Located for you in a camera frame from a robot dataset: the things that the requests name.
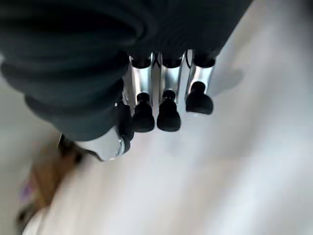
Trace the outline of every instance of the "black rubber foot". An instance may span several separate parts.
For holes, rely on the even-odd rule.
[[[174,132],[180,129],[181,121],[175,102],[165,100],[160,105],[156,124],[162,131]]]
[[[129,105],[125,105],[122,101],[118,103],[118,133],[120,136],[126,136],[130,141],[134,137],[132,131],[132,114]]]
[[[199,114],[210,115],[213,112],[213,101],[207,95],[205,95],[204,84],[196,82],[193,84],[191,93],[186,100],[186,111]]]
[[[152,115],[152,108],[145,102],[139,103],[135,107],[133,116],[132,130],[134,132],[144,133],[152,131],[155,127],[155,119]]]

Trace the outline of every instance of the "blurry object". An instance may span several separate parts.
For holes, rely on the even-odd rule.
[[[33,164],[30,185],[36,211],[52,202],[54,194],[64,177],[73,171],[83,159],[83,151],[73,142],[61,136],[58,146],[60,155]]]
[[[22,234],[24,229],[26,228],[30,219],[36,213],[35,206],[33,204],[29,204],[25,206],[18,214],[16,218],[16,225],[18,229],[18,233]]]

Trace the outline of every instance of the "black plastic tip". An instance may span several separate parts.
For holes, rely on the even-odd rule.
[[[135,107],[135,114],[132,120],[132,130],[144,133],[152,131],[155,127],[155,119],[152,115],[152,108],[149,104],[141,102]]]
[[[210,115],[213,113],[213,101],[204,94],[204,84],[196,82],[193,84],[191,93],[186,100],[186,111]]]
[[[157,127],[162,131],[178,131],[181,120],[173,99],[166,99],[159,107],[159,114],[156,121]]]

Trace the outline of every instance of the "black ribbed fabric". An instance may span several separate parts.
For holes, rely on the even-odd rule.
[[[68,138],[116,125],[133,57],[187,49],[217,56],[252,0],[0,0],[2,74]]]

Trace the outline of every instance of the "black cable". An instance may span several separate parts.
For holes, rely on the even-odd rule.
[[[191,68],[191,65],[190,65],[189,60],[188,60],[188,51],[185,52],[185,57],[186,57],[186,64],[187,64],[188,68]]]

